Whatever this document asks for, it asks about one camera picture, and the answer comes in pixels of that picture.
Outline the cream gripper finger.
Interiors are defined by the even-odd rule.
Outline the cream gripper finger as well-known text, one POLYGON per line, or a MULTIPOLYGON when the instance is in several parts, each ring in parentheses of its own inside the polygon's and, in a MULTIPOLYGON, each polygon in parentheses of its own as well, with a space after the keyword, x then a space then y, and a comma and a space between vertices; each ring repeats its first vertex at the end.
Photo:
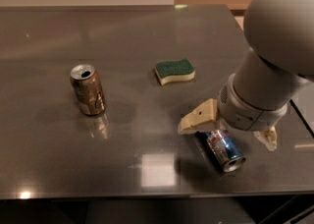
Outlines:
POLYGON ((277 149, 277 132, 275 127, 268 130, 255 131, 254 136, 262 142, 269 151, 277 149))
POLYGON ((191 135, 197 132, 210 132, 216 130, 218 125, 217 100, 210 98, 181 118, 178 133, 180 135, 191 135))

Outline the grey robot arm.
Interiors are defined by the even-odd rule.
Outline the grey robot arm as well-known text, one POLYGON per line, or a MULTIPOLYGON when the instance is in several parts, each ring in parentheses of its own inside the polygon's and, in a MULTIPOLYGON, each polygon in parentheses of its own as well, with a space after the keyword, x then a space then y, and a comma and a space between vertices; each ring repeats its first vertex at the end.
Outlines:
POLYGON ((268 150, 288 101, 314 80, 314 0, 252 0, 243 20, 249 51, 216 99, 181 118, 178 133, 223 124, 250 131, 268 150))

